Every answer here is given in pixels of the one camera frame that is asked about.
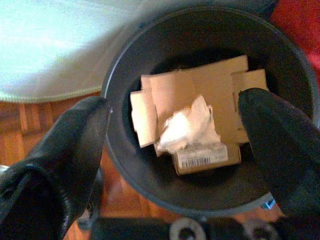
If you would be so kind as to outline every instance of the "blue object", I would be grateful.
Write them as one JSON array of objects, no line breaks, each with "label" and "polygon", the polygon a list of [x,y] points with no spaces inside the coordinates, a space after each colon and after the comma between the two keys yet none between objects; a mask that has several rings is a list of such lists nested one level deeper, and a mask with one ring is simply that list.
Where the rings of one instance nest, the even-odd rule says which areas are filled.
[{"label": "blue object", "polygon": [[266,201],[262,206],[261,208],[264,209],[264,210],[271,210],[274,205],[276,204],[276,200],[273,198],[272,200],[270,201]]}]

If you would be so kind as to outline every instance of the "crumpled tissue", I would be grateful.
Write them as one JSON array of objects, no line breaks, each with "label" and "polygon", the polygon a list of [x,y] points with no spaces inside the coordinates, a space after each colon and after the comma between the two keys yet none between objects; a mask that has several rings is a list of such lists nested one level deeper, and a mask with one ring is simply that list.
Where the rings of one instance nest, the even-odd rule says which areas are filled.
[{"label": "crumpled tissue", "polygon": [[164,123],[164,132],[157,149],[174,154],[191,144],[220,143],[220,135],[215,131],[213,115],[202,95],[192,103],[191,108],[175,112]]}]

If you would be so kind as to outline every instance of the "red fabric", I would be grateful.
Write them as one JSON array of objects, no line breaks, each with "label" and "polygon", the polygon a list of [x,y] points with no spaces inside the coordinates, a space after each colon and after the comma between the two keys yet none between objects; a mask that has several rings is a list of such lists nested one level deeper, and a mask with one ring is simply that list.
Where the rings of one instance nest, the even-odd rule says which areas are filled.
[{"label": "red fabric", "polygon": [[279,0],[271,21],[306,53],[320,90],[320,0]]}]

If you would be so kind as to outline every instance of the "white label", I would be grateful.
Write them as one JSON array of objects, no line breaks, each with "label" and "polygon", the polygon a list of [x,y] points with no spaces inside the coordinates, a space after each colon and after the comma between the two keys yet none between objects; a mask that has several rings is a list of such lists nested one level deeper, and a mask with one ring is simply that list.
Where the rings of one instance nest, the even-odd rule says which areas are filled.
[{"label": "white label", "polygon": [[178,154],[178,164],[181,169],[189,169],[203,165],[210,165],[228,161],[228,151],[226,145],[218,147],[197,149],[192,152]]}]

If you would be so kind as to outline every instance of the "cardboard box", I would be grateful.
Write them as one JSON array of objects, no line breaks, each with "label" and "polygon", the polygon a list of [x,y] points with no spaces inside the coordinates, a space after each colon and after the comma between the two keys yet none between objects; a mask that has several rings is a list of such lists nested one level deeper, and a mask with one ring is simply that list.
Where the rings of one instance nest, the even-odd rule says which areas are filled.
[{"label": "cardboard box", "polygon": [[[202,146],[201,150],[206,150],[206,146]],[[208,150],[210,151],[206,151],[207,153],[202,153],[200,156],[193,146],[187,146],[183,150],[178,150],[172,157],[176,174],[191,174],[241,162],[240,149],[237,143],[229,143],[227,145],[221,144],[217,147],[208,146]],[[222,159],[220,158],[216,161],[212,161],[213,157],[222,157]]]},{"label": "cardboard box", "polygon": [[130,95],[132,121],[140,146],[156,144],[166,119],[203,95],[207,105],[212,106],[215,130],[228,151],[228,160],[214,167],[239,163],[239,143],[248,142],[238,114],[239,92],[248,88],[267,89],[264,69],[247,70],[248,59],[243,55],[190,69],[142,75],[141,91]]}]

